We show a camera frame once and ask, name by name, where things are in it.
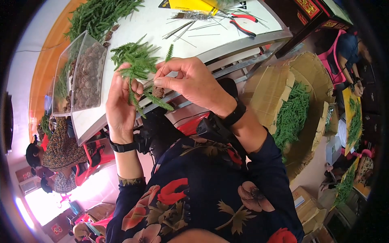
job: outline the black hair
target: black hair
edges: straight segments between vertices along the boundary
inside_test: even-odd
[[[35,146],[35,144],[36,143],[30,143],[26,149],[26,160],[32,168],[40,166],[40,158],[38,156],[34,156],[34,154],[39,154],[39,149]]]
[[[53,192],[53,190],[51,189],[51,187],[49,186],[49,183],[46,179],[46,175],[45,173],[43,173],[43,178],[40,180],[40,186],[42,187],[42,189],[46,192],[46,193],[51,193]]]
[[[32,168],[32,167],[31,167],[31,174],[32,174],[33,176],[36,176],[36,175],[37,175],[37,172],[35,171],[35,168]]]

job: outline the black watch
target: black watch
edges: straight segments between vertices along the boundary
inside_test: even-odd
[[[238,98],[235,98],[235,100],[237,101],[237,107],[231,114],[222,120],[222,123],[226,128],[229,128],[235,124],[246,112],[246,106],[243,104],[243,102]]]
[[[111,139],[109,140],[109,144],[111,145],[111,148],[118,153],[124,153],[127,151],[135,150],[139,147],[137,142],[128,143],[128,144],[118,144],[112,142]]]

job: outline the pliers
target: pliers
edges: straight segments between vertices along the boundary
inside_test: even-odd
[[[216,14],[217,16],[221,16],[221,17],[227,17],[230,19],[230,23],[235,25],[235,27],[238,28],[238,30],[240,30],[241,32],[245,33],[246,35],[250,36],[250,37],[256,37],[257,35],[254,34],[253,32],[251,31],[248,31],[244,28],[242,28],[236,21],[235,21],[235,18],[245,18],[245,19],[249,19],[253,22],[256,22],[258,23],[258,19],[256,19],[255,17],[251,16],[251,15],[246,15],[246,14],[228,14],[222,10],[219,9],[220,12],[224,13],[225,15],[223,14]]]

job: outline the cable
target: cable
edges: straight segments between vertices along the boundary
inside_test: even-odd
[[[44,50],[40,50],[40,51],[30,51],[30,50],[23,50],[23,51],[16,51],[15,53],[18,53],[18,52],[24,52],[24,51],[26,51],[26,52],[42,52],[42,51],[47,51],[47,50],[51,50],[51,49],[53,49],[53,48],[59,47],[60,45],[62,45],[62,44],[63,44],[63,43],[65,43],[66,41],[67,41],[67,39],[66,39],[66,40],[64,40],[63,42],[59,43],[58,45],[55,45],[55,46],[53,46],[53,47],[46,48],[46,49],[44,49]]]
[[[178,121],[176,121],[176,122],[173,124],[173,126],[176,125],[178,122],[184,120],[184,119],[188,119],[188,118],[191,118],[191,117],[194,117],[194,116],[197,116],[197,115],[200,115],[200,114],[204,114],[204,113],[207,113],[207,112],[209,112],[209,111],[204,111],[204,112],[200,112],[200,113],[198,113],[198,114],[196,114],[196,115],[191,115],[191,116],[188,116],[188,117],[185,117],[185,118],[181,118],[181,119],[179,119]]]

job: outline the white table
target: white table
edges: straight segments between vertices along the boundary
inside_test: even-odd
[[[112,53],[110,52],[112,48],[128,42],[136,42],[147,33],[147,36],[143,41],[148,41],[156,47],[161,47],[154,53],[154,56],[161,57],[160,61],[164,60],[170,44],[174,44],[173,56],[180,58],[197,56],[204,63],[211,61],[210,63],[212,64],[208,65],[210,71],[222,68],[220,71],[214,73],[215,78],[217,78],[249,65],[257,64],[255,68],[253,68],[254,71],[258,68],[260,62],[270,58],[292,37],[288,28],[262,0],[249,0],[246,1],[246,11],[265,20],[266,22],[263,23],[267,28],[260,23],[254,23],[247,19],[237,19],[237,22],[243,28],[254,32],[257,35],[255,38],[249,38],[242,32],[238,32],[237,28],[230,24],[229,19],[226,18],[218,20],[220,21],[220,25],[199,30],[191,30],[209,24],[204,21],[196,21],[190,28],[191,31],[184,33],[182,38],[178,39],[176,42],[173,42],[175,36],[163,40],[162,36],[177,29],[189,20],[180,19],[172,22],[174,20],[170,19],[172,14],[179,12],[179,10],[158,8],[160,2],[161,0],[147,0],[143,3],[144,7],[139,8],[139,12],[134,12],[126,19],[123,18],[119,20],[118,23],[120,24],[120,27],[112,35],[112,39],[110,40],[111,45],[108,48],[105,61],[101,105],[97,108],[73,112],[72,114],[72,122],[78,145],[85,143],[107,124],[105,103],[107,101],[108,91],[115,68],[110,59],[112,57]],[[271,44],[271,47],[268,50],[265,49],[266,51],[263,51],[262,54],[259,55],[259,48],[268,44]],[[254,57],[249,60],[238,62],[238,60],[245,58],[245,56],[242,57],[242,54],[245,53],[247,53],[248,56]],[[243,78],[236,80],[236,82],[244,81],[250,77],[250,75],[251,73],[248,73]],[[171,92],[164,97],[164,100],[170,101],[179,95],[180,94],[177,92]],[[184,102],[184,104],[179,105],[178,108],[188,104],[188,102]],[[155,106],[152,104],[145,108],[145,112],[148,112],[153,108],[155,108]]]

